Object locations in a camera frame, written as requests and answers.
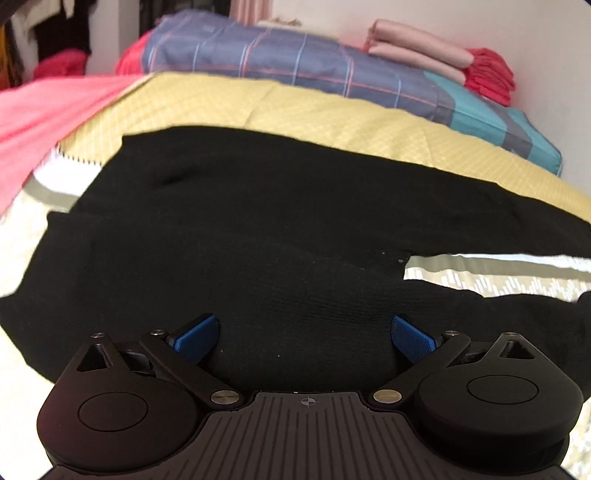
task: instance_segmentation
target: red clothing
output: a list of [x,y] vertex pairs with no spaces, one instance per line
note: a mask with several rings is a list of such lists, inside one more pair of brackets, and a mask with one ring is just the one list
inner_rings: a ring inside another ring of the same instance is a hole
[[511,105],[514,76],[503,57],[488,48],[469,48],[474,62],[467,69],[464,87],[503,106]]
[[86,73],[88,54],[68,48],[43,60],[33,72],[33,79],[48,77],[81,77]]
[[0,215],[56,143],[140,78],[49,78],[1,92]]
[[144,54],[146,43],[148,43],[151,34],[152,31],[150,30],[123,52],[123,55],[121,55],[115,66],[115,73],[117,75],[143,74],[142,55]]

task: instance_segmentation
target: yellow bedsheet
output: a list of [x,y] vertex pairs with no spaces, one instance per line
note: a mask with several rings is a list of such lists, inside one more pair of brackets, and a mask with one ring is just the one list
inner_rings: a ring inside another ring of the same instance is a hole
[[59,147],[66,156],[105,164],[121,147],[123,135],[179,125],[246,128],[434,167],[495,182],[591,222],[591,198],[484,140],[402,110],[270,80],[156,74]]

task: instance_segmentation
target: crosshair marking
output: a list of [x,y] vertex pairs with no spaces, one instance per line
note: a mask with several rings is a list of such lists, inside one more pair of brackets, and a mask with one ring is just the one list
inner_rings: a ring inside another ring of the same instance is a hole
[[306,407],[310,408],[312,406],[314,406],[314,404],[316,403],[316,400],[314,400],[311,397],[306,397],[301,401],[302,405],[305,405]]

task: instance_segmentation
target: metal screw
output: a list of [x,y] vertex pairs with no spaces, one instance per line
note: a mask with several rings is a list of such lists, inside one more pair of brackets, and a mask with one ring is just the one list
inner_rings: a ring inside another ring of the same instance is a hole
[[212,394],[212,402],[218,405],[232,405],[240,400],[240,395],[234,390],[218,390]]
[[402,394],[396,390],[378,390],[374,393],[374,400],[380,403],[396,403],[402,400]]

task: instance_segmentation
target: blue gripper pad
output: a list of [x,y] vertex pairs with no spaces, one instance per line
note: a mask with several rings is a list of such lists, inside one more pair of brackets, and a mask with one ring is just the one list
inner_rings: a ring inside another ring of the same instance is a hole
[[184,359],[198,364],[215,346],[219,333],[217,318],[210,315],[199,317],[186,331],[172,333],[167,342]]
[[433,338],[398,316],[392,320],[390,335],[394,346],[413,364],[437,349]]

